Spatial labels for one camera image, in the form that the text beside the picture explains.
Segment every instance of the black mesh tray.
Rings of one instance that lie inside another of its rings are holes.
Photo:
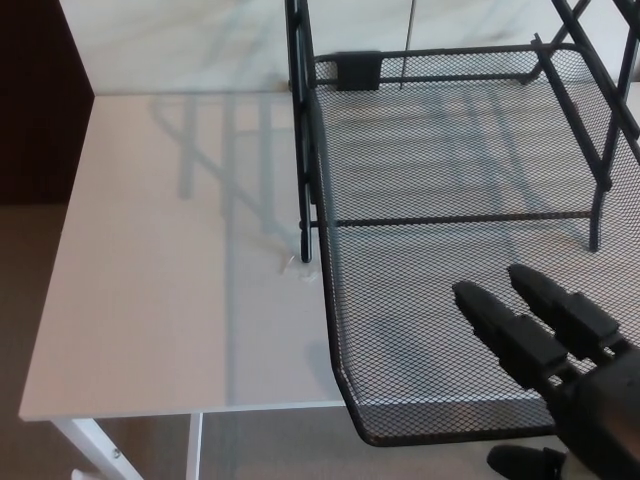
[[[317,227],[333,372],[367,443],[551,433],[457,311],[457,281],[524,312],[506,273],[523,263],[640,341],[640,129],[554,4],[580,46],[314,57],[306,2],[287,0],[301,257]]]

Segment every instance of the metal rod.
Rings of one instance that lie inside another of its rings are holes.
[[[549,51],[556,50],[552,45],[544,45],[544,48]],[[562,44],[562,48],[565,50],[574,50],[582,52],[582,50],[576,47],[572,43]],[[508,52],[533,52],[538,50],[539,47],[534,47],[531,43],[525,43],[521,45],[497,45],[488,47],[456,47],[456,48],[430,48],[424,50],[411,50],[405,52],[404,50],[394,52],[383,52],[383,58],[402,58],[402,57],[426,57],[430,55],[470,55],[470,54],[486,54],[486,53],[508,53]],[[315,57],[316,63],[322,62],[334,62],[341,57],[341,53],[331,53],[328,55],[318,55]]]
[[[631,0],[613,0],[618,10],[629,24],[630,33],[640,38],[640,8],[637,2]]]
[[[142,480],[142,476],[92,418],[52,420],[52,423],[110,480]]]
[[[424,77],[386,77],[380,83],[426,83],[426,82],[463,82],[474,80],[524,80],[528,73],[496,73],[478,75],[430,75]],[[337,85],[337,79],[318,80],[318,85]]]
[[[591,0],[580,0],[578,3],[576,3],[576,6],[573,7],[573,17],[576,20],[580,18],[580,16],[584,13],[584,11],[586,10],[587,6],[589,6],[590,3],[591,3]],[[560,30],[558,30],[558,33],[556,33],[556,36],[553,37],[553,40],[551,40],[551,45],[554,45],[554,46],[560,45],[564,41],[564,39],[567,37],[568,34],[569,34],[569,30],[567,30],[567,26],[563,23],[562,27],[560,27]],[[526,78],[527,81],[522,83],[529,83],[535,80],[536,78],[538,78],[540,73],[542,73],[542,65],[540,65],[540,62],[538,62],[536,66],[533,67],[533,70],[531,70],[531,73],[527,75],[527,78]]]
[[[336,227],[377,227],[400,225],[437,225],[450,223],[513,222],[526,220],[565,220],[571,218],[589,218],[590,211],[550,212],[550,213],[513,213],[503,215],[458,215],[450,217],[411,217],[411,218],[372,218],[363,220],[337,220]],[[314,228],[321,222],[311,222]]]
[[[537,35],[535,42],[540,42],[540,37]],[[553,93],[555,93],[558,103],[560,103],[560,107],[567,118],[571,131],[576,137],[576,141],[580,146],[580,150],[582,150],[582,154],[589,165],[589,169],[591,170],[596,183],[603,190],[609,190],[611,188],[611,180],[609,179],[608,174],[603,170],[602,161],[598,155],[598,151],[593,145],[591,137],[578,114],[578,110],[571,101],[571,97],[569,97],[567,90],[564,88],[560,75],[558,75],[556,68],[553,66],[549,54],[546,51],[539,51],[538,59],[540,60],[540,65],[547,75],[551,89],[553,90]]]
[[[289,78],[293,97],[294,136],[296,142],[296,170],[298,177],[298,208],[300,210],[300,257],[304,263],[311,261],[311,207],[303,128],[304,100],[308,96],[305,83],[304,57],[299,32],[302,16],[296,0],[286,0],[287,43],[289,51]]]
[[[627,35],[627,43],[624,49],[624,56],[622,58],[622,66],[620,67],[620,77],[618,78],[618,95],[624,101],[629,96],[629,88],[631,87],[631,76],[633,73],[633,67],[636,63],[636,57],[638,53],[638,38],[635,33],[629,30]],[[607,175],[610,175],[613,167],[613,159],[618,147],[618,140],[620,138],[620,128],[616,122],[613,114],[609,121],[609,130],[607,132],[607,140],[605,142],[604,151],[602,154],[602,162],[604,170]],[[605,191],[599,187],[596,187],[596,191],[593,195],[593,202],[591,206],[591,219],[589,222],[589,250],[597,252],[600,249],[600,225],[602,223],[602,212],[604,207]]]
[[[603,94],[608,96],[613,103],[611,104],[612,109],[618,110],[619,114],[622,116],[624,122],[627,124],[630,129],[631,135],[634,138],[640,137],[640,127],[636,122],[635,118],[627,108],[626,104],[618,98],[617,87],[613,83],[611,76],[607,72],[606,67],[602,63],[602,60],[598,56],[593,44],[589,40],[589,37],[584,32],[584,29],[578,23],[578,21],[573,17],[573,13],[569,4],[566,0],[551,0],[553,5],[556,7],[558,11],[558,15],[566,25],[571,37],[578,44],[586,48],[591,55],[585,56],[585,62],[591,70],[596,81],[600,79],[601,87],[605,88],[607,91],[603,90]]]
[[[189,445],[187,448],[186,480],[200,478],[200,453],[202,451],[202,413],[192,413],[189,421]]]
[[[408,52],[409,48],[411,48],[411,37],[413,36],[413,21],[416,15],[416,3],[417,3],[417,0],[411,0],[411,10],[409,12],[409,27],[407,28],[407,40],[404,44],[405,52]],[[407,57],[405,56],[402,59],[402,73],[400,74],[401,78],[404,78],[404,74],[406,71],[407,71]]]
[[[300,15],[300,43],[303,57],[303,69],[307,72],[307,85],[316,86],[315,55],[313,53],[313,37],[311,34],[311,20],[309,18],[309,4],[307,0],[298,0]]]

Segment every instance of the desk leg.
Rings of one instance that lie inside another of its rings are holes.
[[[192,413],[189,424],[189,450],[187,451],[187,479],[200,478],[200,450],[202,449],[202,413]]]
[[[93,419],[61,419],[52,423],[108,480],[142,480],[127,457]]]

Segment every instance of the mesh shelf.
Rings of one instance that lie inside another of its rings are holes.
[[[583,54],[553,48],[602,155],[611,106]],[[473,336],[451,286],[475,281],[525,312],[506,273],[523,263],[640,341],[637,145],[619,134],[594,253],[596,180],[557,90],[527,77],[535,48],[393,54],[368,91],[337,88],[339,59],[315,62],[311,170],[332,362],[359,434],[407,445],[549,432],[544,403]]]

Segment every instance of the white wall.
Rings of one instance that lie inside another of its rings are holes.
[[[412,48],[550,40],[550,0],[417,0]],[[309,0],[316,53],[404,48],[411,0]],[[585,25],[615,71],[624,23],[595,0]],[[62,0],[98,94],[280,89],[284,0]]]

